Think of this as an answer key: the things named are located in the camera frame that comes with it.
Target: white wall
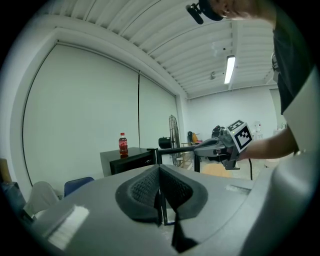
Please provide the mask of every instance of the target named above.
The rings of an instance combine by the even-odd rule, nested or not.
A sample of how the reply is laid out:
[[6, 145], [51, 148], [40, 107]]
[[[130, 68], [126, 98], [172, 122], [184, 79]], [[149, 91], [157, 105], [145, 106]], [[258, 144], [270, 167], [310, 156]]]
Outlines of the white wall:
[[179, 125], [176, 98], [151, 80], [140, 76], [140, 147], [159, 148], [159, 138], [170, 137], [169, 117]]
[[277, 117], [268, 86], [221, 92], [191, 99], [188, 103], [188, 127], [198, 139], [211, 138], [215, 126], [227, 126], [236, 120], [261, 122], [264, 138], [271, 137], [277, 128]]
[[22, 117], [34, 76], [55, 45], [53, 29], [28, 27], [12, 46], [0, 74], [0, 157], [28, 200], [31, 184], [22, 151]]
[[119, 149], [125, 132], [139, 146], [138, 74], [110, 59], [57, 45], [26, 104], [23, 141], [32, 183], [63, 193], [67, 181], [103, 178], [100, 152]]
[[188, 126], [189, 126], [189, 115], [188, 115], [188, 100], [183, 96], [176, 96], [176, 109], [179, 120], [179, 137], [180, 143], [188, 142]]
[[281, 99], [280, 99], [279, 89], [271, 89], [270, 93], [273, 100], [277, 127], [280, 129], [282, 127], [282, 124], [286, 124], [287, 121], [284, 118], [284, 116], [281, 114]]

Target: person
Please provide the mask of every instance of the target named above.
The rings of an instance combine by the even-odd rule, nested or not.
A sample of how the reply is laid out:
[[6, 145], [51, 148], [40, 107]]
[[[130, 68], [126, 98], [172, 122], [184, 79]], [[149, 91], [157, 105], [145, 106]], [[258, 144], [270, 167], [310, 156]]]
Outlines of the person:
[[[272, 67], [277, 74], [281, 114], [287, 109], [308, 78], [314, 62], [306, 42], [288, 15], [269, 0], [206, 0], [204, 13], [212, 20], [261, 19], [273, 28]], [[253, 141], [239, 155], [243, 159], [277, 159], [297, 152], [298, 145], [289, 126], [277, 135]]]

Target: gray shirt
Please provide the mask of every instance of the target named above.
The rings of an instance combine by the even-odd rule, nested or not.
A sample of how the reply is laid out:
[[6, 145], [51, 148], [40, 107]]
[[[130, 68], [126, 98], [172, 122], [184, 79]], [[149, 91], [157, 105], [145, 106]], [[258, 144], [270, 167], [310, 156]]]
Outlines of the gray shirt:
[[276, 10], [273, 43], [279, 71], [277, 84], [283, 114], [307, 80], [314, 62], [301, 32], [279, 7]]

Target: human arm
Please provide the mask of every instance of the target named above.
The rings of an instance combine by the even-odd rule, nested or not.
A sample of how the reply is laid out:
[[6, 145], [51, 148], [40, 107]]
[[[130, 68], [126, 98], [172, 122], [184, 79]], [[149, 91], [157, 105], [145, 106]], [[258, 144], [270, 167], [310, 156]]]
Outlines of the human arm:
[[298, 149], [295, 137], [290, 128], [279, 134], [262, 140], [256, 140], [240, 153], [239, 159], [277, 159], [285, 157]]

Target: black table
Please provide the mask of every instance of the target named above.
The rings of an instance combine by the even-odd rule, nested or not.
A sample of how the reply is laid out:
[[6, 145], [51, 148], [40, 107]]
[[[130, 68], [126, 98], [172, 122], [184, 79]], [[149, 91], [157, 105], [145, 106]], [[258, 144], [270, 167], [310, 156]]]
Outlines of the black table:
[[120, 155], [119, 150], [100, 153], [104, 177], [120, 174], [135, 168], [156, 164], [156, 150], [154, 148], [129, 147], [128, 156]]

